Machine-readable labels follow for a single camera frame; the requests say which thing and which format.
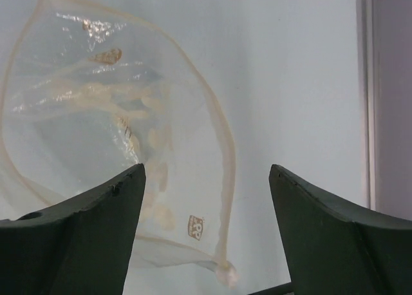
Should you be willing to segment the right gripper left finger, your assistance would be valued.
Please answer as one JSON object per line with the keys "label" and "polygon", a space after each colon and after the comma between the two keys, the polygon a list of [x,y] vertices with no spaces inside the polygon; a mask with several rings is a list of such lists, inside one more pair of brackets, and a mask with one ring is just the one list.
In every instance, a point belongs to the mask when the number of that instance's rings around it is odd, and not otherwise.
{"label": "right gripper left finger", "polygon": [[142,164],[57,205],[1,221],[2,294],[121,294],[145,189]]}

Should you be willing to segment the clear zip top bag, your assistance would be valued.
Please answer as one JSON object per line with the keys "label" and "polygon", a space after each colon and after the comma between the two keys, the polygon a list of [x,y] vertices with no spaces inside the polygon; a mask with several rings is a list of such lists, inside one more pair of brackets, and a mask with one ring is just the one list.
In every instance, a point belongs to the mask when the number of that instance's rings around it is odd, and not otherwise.
{"label": "clear zip top bag", "polygon": [[132,268],[227,258],[236,151],[221,106],[173,38],[89,0],[38,0],[1,81],[1,198],[42,209],[136,164],[145,192]]}

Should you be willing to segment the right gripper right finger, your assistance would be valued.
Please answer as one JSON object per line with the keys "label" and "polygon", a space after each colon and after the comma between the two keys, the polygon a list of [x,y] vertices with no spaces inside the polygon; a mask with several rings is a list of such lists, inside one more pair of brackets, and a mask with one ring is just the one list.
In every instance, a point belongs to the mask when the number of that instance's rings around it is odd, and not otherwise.
{"label": "right gripper right finger", "polygon": [[411,222],[273,165],[270,191],[295,294],[410,294]]}

